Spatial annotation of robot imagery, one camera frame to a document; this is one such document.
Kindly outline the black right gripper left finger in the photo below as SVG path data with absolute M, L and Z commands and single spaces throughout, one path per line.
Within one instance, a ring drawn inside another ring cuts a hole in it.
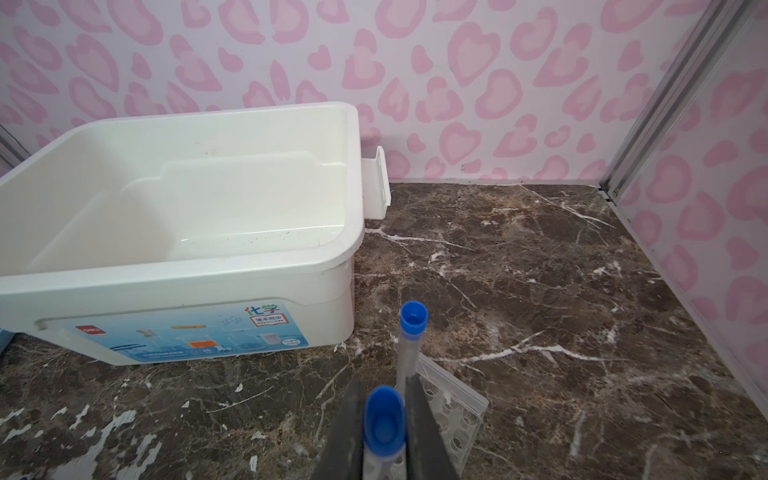
M 310 476 L 312 480 L 363 478 L 365 403 L 363 382 L 352 380 L 344 392 L 319 462 Z

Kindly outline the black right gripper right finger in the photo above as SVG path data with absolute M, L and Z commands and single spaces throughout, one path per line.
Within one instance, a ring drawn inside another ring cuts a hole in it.
M 408 480 L 458 480 L 425 390 L 417 375 L 405 383 L 406 478 Z

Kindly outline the blue capped test tube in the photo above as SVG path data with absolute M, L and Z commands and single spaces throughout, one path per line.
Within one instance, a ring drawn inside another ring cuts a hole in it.
M 383 479 L 406 443 L 405 407 L 392 387 L 379 386 L 367 397 L 363 412 L 362 478 Z
M 428 318 L 428 309 L 418 301 L 409 301 L 400 309 L 395 390 L 402 399 L 405 399 L 406 380 L 416 372 L 416 362 Z

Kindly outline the clear test tube rack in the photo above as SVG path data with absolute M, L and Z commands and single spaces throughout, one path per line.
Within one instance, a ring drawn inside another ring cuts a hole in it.
M 423 354 L 417 359 L 416 372 L 448 456 L 461 476 L 489 401 Z

